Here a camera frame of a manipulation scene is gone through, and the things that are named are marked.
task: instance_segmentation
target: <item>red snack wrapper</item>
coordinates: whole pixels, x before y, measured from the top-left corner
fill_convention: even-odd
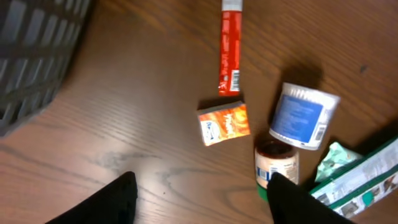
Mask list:
[[[239,94],[243,0],[223,0],[220,47],[220,96]]]

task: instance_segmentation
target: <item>barcode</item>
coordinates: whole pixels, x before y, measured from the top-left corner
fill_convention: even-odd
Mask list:
[[[231,91],[239,91],[239,70],[232,70]]]
[[[274,173],[276,173],[276,172],[278,172],[278,168],[276,168],[276,167],[270,167],[270,168],[269,168],[269,179],[271,179],[271,178],[272,178],[272,175],[273,175]]]
[[[322,128],[319,128],[319,129],[318,129],[318,133],[317,133],[317,135],[315,136],[315,140],[316,140],[316,141],[321,140],[321,138],[322,138],[323,133],[325,132],[325,130],[326,130],[326,127],[322,127]]]
[[[262,179],[267,180],[267,172],[264,171],[264,170],[262,170],[262,169],[259,169],[259,176],[260,176]]]

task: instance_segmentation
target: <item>dark brown tabletop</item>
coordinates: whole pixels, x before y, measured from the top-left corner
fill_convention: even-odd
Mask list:
[[[299,150],[300,183],[331,139],[368,152],[373,133],[397,131],[398,2],[245,0],[252,134],[205,147],[196,110],[223,101],[220,25],[221,0],[98,1],[55,101],[1,140],[0,223],[46,222],[127,170],[136,223],[272,223],[253,142],[284,81],[341,97],[321,149]],[[353,220],[394,223],[397,201],[395,191]]]

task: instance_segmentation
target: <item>blue label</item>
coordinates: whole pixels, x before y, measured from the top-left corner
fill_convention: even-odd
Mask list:
[[[271,129],[285,137],[308,143],[323,106],[283,95]]]
[[[257,167],[257,176],[266,181],[269,181],[271,179],[270,173],[259,167]]]

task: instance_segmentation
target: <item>jar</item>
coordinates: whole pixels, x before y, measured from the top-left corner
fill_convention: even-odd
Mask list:
[[[266,201],[273,173],[278,172],[295,184],[299,182],[299,153],[291,145],[276,139],[264,142],[255,148],[255,163],[257,189]]]

